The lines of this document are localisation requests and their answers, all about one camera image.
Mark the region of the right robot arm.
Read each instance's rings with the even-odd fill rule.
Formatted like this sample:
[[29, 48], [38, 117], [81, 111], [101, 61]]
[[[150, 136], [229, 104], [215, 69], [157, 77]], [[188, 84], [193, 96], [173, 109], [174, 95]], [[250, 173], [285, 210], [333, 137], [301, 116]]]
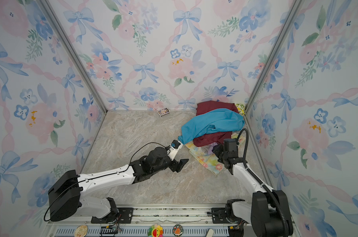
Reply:
[[237, 139], [225, 139], [212, 152], [232, 176], [244, 183], [252, 201], [249, 204], [243, 199], [230, 199], [223, 211], [209, 214], [231, 223], [250, 224], [257, 237], [291, 236], [293, 224], [286, 194], [259, 178], [247, 163], [246, 156], [239, 157], [238, 145]]

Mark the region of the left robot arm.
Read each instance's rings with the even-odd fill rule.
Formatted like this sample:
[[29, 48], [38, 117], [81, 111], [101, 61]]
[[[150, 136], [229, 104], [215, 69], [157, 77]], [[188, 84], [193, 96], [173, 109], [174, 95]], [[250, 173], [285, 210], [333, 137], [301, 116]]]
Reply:
[[121, 217], [114, 198], [95, 198], [91, 194], [122, 185], [132, 185], [150, 179], [166, 169], [179, 173], [188, 159], [175, 159], [181, 143], [156, 147], [148, 155], [120, 168], [90, 174], [69, 170], [49, 189], [49, 207], [45, 222], [59, 222], [72, 216], [90, 216], [92, 224], [115, 223]]

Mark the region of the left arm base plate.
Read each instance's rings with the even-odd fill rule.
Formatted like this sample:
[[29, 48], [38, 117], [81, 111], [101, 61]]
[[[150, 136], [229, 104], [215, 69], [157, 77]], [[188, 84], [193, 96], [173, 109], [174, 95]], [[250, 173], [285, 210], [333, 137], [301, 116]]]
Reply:
[[131, 207], [122, 207], [112, 210], [103, 218], [92, 217], [91, 224], [131, 224], [134, 209]]

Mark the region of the lavender cloth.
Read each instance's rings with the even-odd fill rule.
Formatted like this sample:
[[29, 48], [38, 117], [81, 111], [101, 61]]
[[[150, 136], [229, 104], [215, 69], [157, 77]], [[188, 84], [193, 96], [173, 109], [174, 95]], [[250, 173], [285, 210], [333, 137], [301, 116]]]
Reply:
[[211, 155], [213, 153], [213, 148], [217, 145], [217, 142], [214, 142], [212, 144], [209, 144], [207, 146], [205, 146], [205, 151], [207, 152], [208, 155]]

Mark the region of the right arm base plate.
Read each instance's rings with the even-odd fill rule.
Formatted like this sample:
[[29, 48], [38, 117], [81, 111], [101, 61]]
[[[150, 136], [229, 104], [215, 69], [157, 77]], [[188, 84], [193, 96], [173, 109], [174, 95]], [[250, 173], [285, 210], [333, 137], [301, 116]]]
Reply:
[[207, 212], [207, 215], [211, 216], [213, 224], [248, 224], [246, 220], [234, 216], [232, 211], [226, 207], [211, 208], [211, 211]]

